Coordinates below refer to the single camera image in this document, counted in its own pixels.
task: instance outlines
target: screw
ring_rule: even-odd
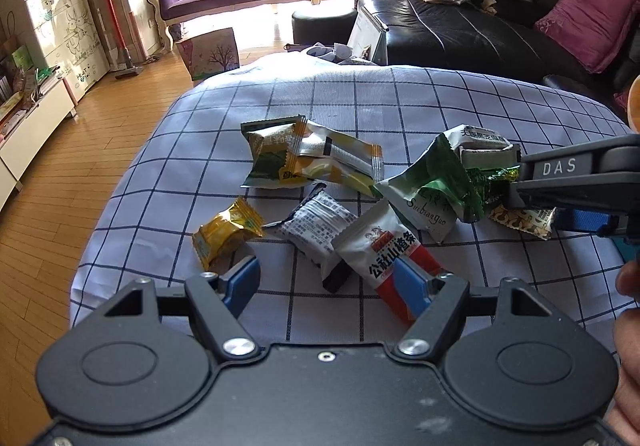
[[[333,352],[320,352],[318,354],[318,359],[324,363],[330,363],[335,360],[335,354]]]
[[[398,350],[407,356],[420,356],[429,352],[431,348],[425,340],[410,339],[398,344]]]
[[[255,350],[255,343],[247,338],[232,338],[222,346],[232,356],[246,356]]]

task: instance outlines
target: yellow snack packet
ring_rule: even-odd
[[[286,170],[308,179],[335,182],[375,197],[382,181],[382,147],[333,131],[306,118],[297,121],[287,153]]]
[[[227,210],[200,226],[191,240],[204,270],[209,271],[218,256],[236,251],[244,242],[263,238],[263,224],[260,214],[238,197]]]

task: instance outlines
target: pink pillow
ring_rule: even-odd
[[[639,10],[640,0],[559,0],[536,29],[595,74],[618,55]]]

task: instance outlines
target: black leather sofa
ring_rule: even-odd
[[[359,7],[388,26],[389,65],[465,70],[543,84],[597,100],[626,121],[614,94],[640,74],[640,19],[615,61],[593,75],[532,28],[546,8],[498,0],[498,14],[491,16],[472,6],[423,0],[360,0]]]

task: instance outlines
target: red and white snack packet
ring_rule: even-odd
[[[416,236],[400,222],[386,200],[369,209],[333,239],[335,251],[349,264],[402,321],[415,317],[398,295],[393,280],[393,263],[405,255],[430,275],[443,272],[440,264],[421,245]]]

